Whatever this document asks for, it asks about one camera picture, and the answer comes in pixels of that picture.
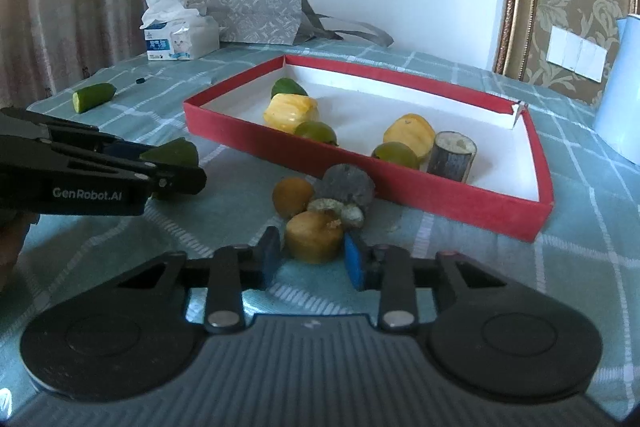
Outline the cut cucumber piece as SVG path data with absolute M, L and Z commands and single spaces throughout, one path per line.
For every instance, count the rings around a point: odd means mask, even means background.
M 106 82 L 83 87 L 72 94 L 73 109 L 76 114 L 86 113 L 90 109 L 111 101 L 116 92 L 117 88 Z

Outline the tan longan fruit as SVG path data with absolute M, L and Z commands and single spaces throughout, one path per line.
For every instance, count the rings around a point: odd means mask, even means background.
M 335 259 L 343 236 L 343 223 L 332 211 L 299 213 L 288 221 L 284 232 L 291 256 L 314 265 Z

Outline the orange brown round fruit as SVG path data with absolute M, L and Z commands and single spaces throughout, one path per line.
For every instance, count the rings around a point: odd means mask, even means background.
M 302 178 L 281 180 L 271 194 L 274 210 L 283 219 L 291 219 L 304 212 L 313 197 L 314 187 Z

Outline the green round fruit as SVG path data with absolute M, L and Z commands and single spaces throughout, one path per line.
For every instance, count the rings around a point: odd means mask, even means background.
M 304 121 L 296 127 L 294 134 L 301 138 L 337 146 L 335 131 L 322 121 Z
M 384 142 L 375 147 L 372 158 L 390 162 L 391 164 L 418 170 L 420 160 L 416 153 L 401 142 Z

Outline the green lime wedge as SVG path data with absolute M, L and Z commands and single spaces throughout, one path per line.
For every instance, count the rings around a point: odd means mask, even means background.
M 141 153 L 139 158 L 143 161 L 180 167 L 198 167 L 200 162 L 198 149 L 192 142 L 184 138 L 154 146 Z

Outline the small yellow jackfruit piece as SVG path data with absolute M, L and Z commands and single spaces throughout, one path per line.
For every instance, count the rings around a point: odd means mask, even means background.
M 383 142 L 398 142 L 408 146 L 420 161 L 424 161 L 434 146 L 436 132 L 431 124 L 418 114 L 399 117 L 383 134 Z

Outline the large yellow jackfruit piece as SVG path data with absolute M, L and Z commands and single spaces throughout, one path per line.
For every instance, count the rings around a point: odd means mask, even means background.
M 268 127 L 293 133 L 303 122 L 319 119 L 318 102 L 307 95 L 278 93 L 262 117 Z

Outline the green avocado wedge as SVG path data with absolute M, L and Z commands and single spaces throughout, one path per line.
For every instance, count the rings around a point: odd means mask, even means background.
M 307 91 L 293 78 L 281 77 L 271 88 L 271 98 L 274 98 L 278 94 L 295 94 L 307 96 Z

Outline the red shallow cardboard box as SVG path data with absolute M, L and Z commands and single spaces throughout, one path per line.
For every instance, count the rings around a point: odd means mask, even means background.
M 297 81 L 336 133 L 334 146 L 267 126 L 274 83 Z M 382 199 L 531 242 L 554 206 L 544 148 L 527 108 L 492 94 L 390 69 L 282 55 L 214 84 L 183 103 L 191 133 L 273 164 L 320 178 L 352 164 Z M 424 117 L 436 131 L 457 131 L 477 154 L 468 179 L 454 182 L 372 158 L 399 117 Z

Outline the cat print tissue box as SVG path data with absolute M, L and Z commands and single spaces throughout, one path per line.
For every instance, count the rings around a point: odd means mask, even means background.
M 181 0 L 144 0 L 141 17 L 149 61 L 192 61 L 220 47 L 219 25 Z

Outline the green checked tablecloth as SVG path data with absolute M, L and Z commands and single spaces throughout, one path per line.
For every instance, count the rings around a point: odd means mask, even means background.
M 639 169 L 592 132 L 593 109 L 558 92 L 421 52 L 315 41 L 299 53 L 408 72 L 528 104 L 548 160 L 554 208 L 533 243 L 385 200 L 364 231 L 416 257 L 460 251 L 569 306 L 597 325 L 603 358 L 589 392 L 616 416 L 639 400 Z M 283 54 L 280 46 L 226 46 L 193 62 L 139 55 L 93 76 L 114 84 L 113 101 L 81 116 L 85 124 L 145 144 L 186 136 L 186 98 Z M 206 257 L 252 243 L 280 225 L 273 185 L 288 170 L 198 140 L 206 189 L 182 202 L 151 200 L 140 217 L 44 216 L 30 229 L 1 293 L 1 414 L 35 389 L 20 357 L 24 327 L 40 311 L 166 251 Z

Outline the grey patterned paper bag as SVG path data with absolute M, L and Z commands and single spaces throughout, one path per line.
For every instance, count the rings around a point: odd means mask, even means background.
M 319 14 L 308 0 L 186 0 L 186 5 L 212 16 L 224 43 L 296 46 L 314 38 L 358 38 L 383 48 L 394 43 L 383 29 Z

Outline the light blue electric kettle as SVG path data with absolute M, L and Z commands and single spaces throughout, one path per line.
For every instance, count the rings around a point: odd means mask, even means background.
M 618 49 L 594 120 L 594 132 L 633 164 L 640 158 L 640 20 L 617 21 Z

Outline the white wall switch panel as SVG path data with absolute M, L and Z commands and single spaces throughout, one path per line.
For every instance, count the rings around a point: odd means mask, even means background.
M 572 32 L 553 26 L 546 59 L 553 65 L 600 83 L 608 50 Z

